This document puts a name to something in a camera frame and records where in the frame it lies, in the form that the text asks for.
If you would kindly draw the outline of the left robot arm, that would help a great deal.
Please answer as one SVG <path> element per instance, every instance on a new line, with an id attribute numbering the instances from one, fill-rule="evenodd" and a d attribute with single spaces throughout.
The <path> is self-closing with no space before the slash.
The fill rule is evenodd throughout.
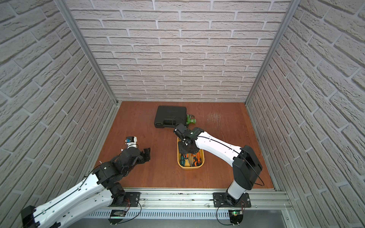
<path id="1" fill-rule="evenodd" d="M 136 196 L 128 196 L 120 181 L 135 166 L 151 159 L 151 149 L 128 147 L 120 155 L 98 165 L 90 174 L 60 196 L 38 207 L 21 211 L 24 228 L 65 228 L 84 216 L 111 205 L 129 208 Z"/>

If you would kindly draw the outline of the orange screwdriver long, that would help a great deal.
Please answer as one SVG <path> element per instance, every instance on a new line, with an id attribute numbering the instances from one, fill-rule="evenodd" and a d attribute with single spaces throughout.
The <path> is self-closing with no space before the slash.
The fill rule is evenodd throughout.
<path id="1" fill-rule="evenodd" d="M 202 158 L 201 158 L 200 152 L 198 152 L 195 155 L 195 166 L 201 166 L 201 164 L 202 164 Z"/>

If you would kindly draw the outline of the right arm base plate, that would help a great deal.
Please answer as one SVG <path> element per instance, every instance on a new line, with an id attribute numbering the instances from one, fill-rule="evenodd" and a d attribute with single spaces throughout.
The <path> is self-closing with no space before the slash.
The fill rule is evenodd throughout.
<path id="1" fill-rule="evenodd" d="M 235 207 L 235 208 L 251 208 L 251 200 L 248 193 L 241 195 L 240 199 L 235 199 L 230 196 L 227 192 L 214 192 L 213 193 L 214 207 L 220 206 Z"/>

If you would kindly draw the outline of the green black screwdriver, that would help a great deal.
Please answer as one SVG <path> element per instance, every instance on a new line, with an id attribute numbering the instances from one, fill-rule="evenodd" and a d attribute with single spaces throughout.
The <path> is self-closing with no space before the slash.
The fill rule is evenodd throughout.
<path id="1" fill-rule="evenodd" d="M 179 164 L 184 167 L 185 166 L 185 155 L 184 154 L 180 154 L 180 161 Z"/>

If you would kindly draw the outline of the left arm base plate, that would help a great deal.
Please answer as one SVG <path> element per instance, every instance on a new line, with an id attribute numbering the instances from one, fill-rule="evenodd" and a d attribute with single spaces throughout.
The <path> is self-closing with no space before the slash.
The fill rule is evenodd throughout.
<path id="1" fill-rule="evenodd" d="M 113 199 L 110 207 L 127 207 L 129 205 L 130 207 L 138 207 L 139 199 L 140 199 L 140 192 L 125 192 L 121 196 L 117 196 L 115 199 Z"/>

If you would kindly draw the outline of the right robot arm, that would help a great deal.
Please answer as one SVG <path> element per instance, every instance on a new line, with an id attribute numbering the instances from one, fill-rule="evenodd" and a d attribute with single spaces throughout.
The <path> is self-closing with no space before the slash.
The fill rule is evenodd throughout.
<path id="1" fill-rule="evenodd" d="M 259 177 L 262 165 L 254 150 L 245 145 L 239 147 L 221 141 L 206 131 L 195 127 L 190 130 L 185 125 L 179 124 L 174 129 L 179 138 L 178 149 L 184 158 L 189 159 L 191 167 L 203 162 L 200 151 L 206 151 L 228 163 L 233 170 L 233 182 L 227 189 L 224 199 L 230 206 L 236 205 L 247 190 L 252 190 Z"/>

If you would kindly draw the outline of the orange black screwdriver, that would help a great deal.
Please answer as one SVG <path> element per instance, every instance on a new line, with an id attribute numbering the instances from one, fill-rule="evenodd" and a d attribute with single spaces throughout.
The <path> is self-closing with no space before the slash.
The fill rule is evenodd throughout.
<path id="1" fill-rule="evenodd" d="M 196 167 L 197 166 L 197 161 L 196 161 L 196 155 L 191 155 L 190 157 L 190 165 L 191 167 Z"/>

